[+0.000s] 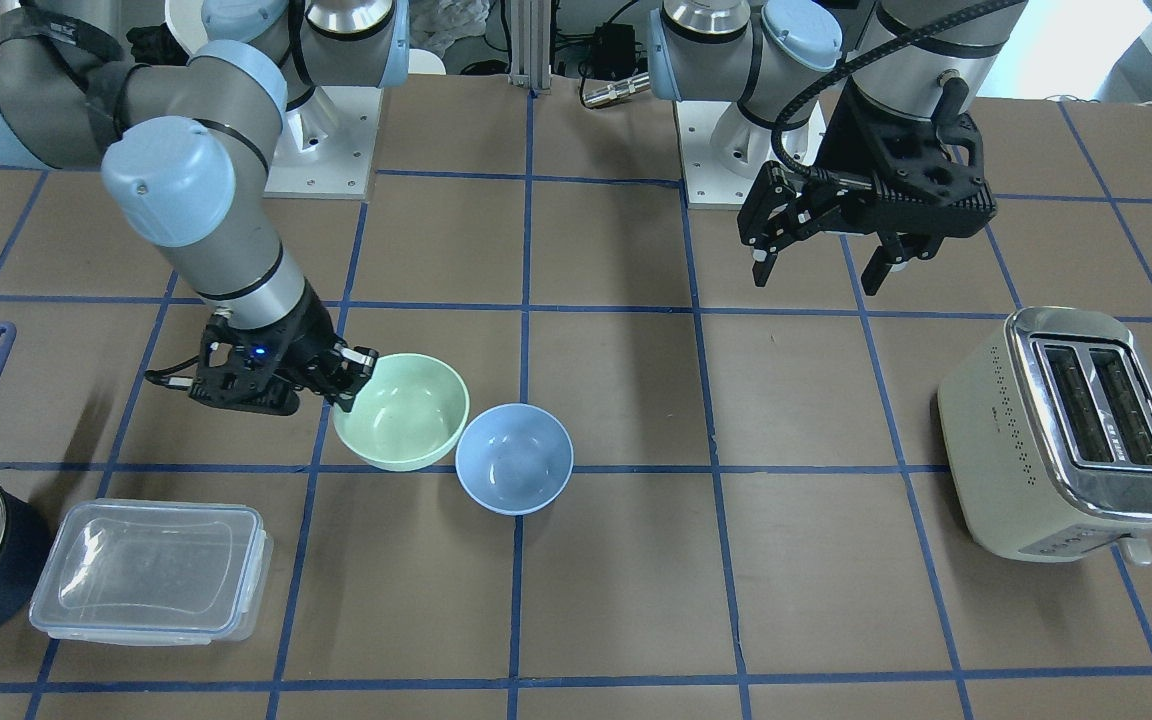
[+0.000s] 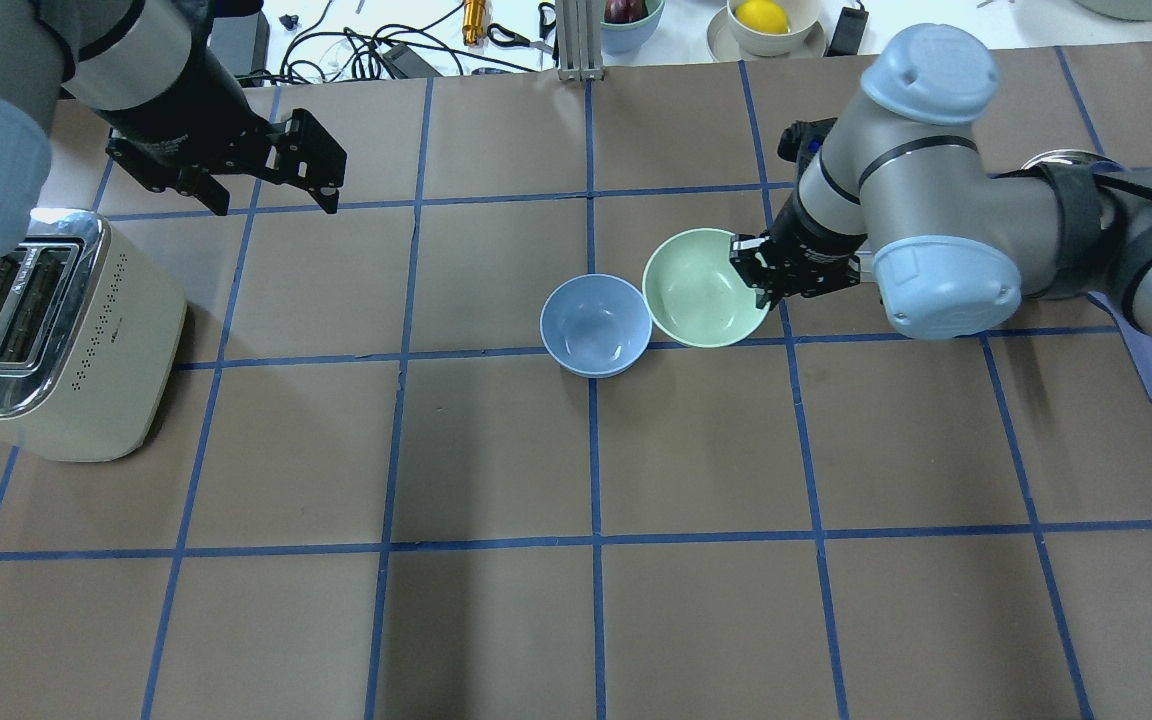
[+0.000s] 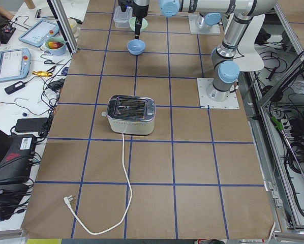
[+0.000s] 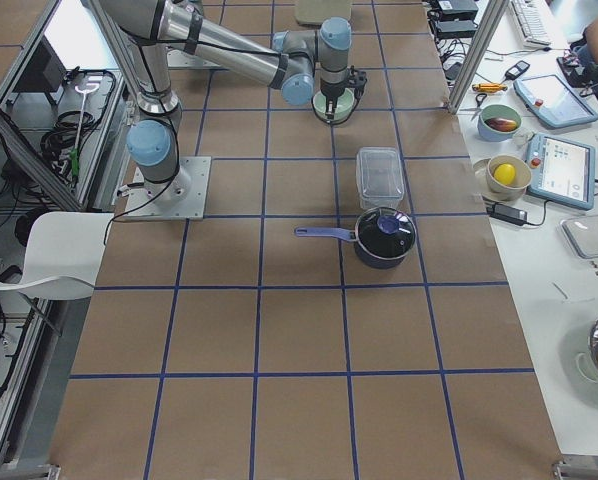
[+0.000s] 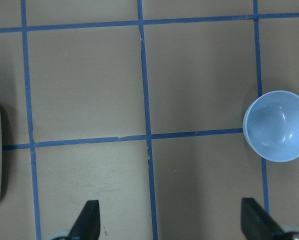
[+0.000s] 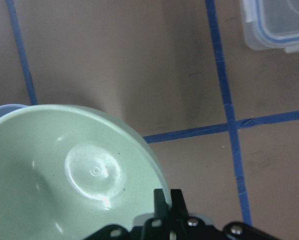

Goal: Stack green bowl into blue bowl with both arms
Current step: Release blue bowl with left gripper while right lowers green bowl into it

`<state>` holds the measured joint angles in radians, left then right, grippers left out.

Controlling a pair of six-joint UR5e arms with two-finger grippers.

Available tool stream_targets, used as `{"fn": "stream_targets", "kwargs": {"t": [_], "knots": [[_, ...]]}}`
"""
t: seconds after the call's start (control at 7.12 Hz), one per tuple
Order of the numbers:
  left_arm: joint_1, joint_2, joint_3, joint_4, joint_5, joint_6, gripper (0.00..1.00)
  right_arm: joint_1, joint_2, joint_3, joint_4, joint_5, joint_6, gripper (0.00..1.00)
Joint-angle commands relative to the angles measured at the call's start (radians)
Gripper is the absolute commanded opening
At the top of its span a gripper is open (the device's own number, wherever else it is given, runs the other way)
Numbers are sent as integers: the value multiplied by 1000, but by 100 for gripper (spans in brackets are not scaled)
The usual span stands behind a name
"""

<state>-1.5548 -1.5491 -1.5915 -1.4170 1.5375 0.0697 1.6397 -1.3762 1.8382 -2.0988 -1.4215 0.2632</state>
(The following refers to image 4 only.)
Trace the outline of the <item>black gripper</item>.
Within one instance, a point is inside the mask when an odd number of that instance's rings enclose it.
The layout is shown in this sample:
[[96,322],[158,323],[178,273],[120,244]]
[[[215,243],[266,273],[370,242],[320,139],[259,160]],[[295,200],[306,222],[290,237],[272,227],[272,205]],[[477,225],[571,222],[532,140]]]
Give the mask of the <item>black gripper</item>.
[[354,93],[355,103],[358,103],[365,92],[367,74],[355,67],[330,71],[325,67],[320,73],[320,92],[326,97],[324,113],[327,120],[333,120],[336,114],[337,99],[344,94],[346,88]]

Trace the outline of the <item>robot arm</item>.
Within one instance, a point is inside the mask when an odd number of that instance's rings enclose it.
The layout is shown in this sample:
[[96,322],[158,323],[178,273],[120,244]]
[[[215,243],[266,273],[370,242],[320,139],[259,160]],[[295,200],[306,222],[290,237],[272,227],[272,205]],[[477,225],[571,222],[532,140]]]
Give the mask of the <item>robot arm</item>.
[[292,106],[311,105],[328,125],[346,122],[367,83],[349,63],[352,31],[340,17],[317,30],[283,31],[270,47],[206,19],[182,1],[89,1],[101,29],[124,35],[132,64],[127,74],[138,88],[139,122],[126,137],[152,202],[183,193],[190,177],[178,145],[181,102],[173,91],[167,50],[173,48],[280,91]]

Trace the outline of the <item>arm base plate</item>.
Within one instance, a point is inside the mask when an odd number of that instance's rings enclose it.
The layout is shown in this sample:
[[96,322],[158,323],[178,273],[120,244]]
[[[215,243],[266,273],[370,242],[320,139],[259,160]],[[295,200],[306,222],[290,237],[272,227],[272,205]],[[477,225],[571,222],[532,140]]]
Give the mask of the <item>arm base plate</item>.
[[168,66],[171,69],[189,69],[189,70],[203,70],[203,69],[220,69],[221,66],[205,60],[196,55],[188,54],[184,51],[177,50],[172,46],[166,47]]
[[202,220],[211,163],[210,156],[181,157],[178,175],[159,197],[164,186],[151,183],[129,191],[126,216],[133,220]]

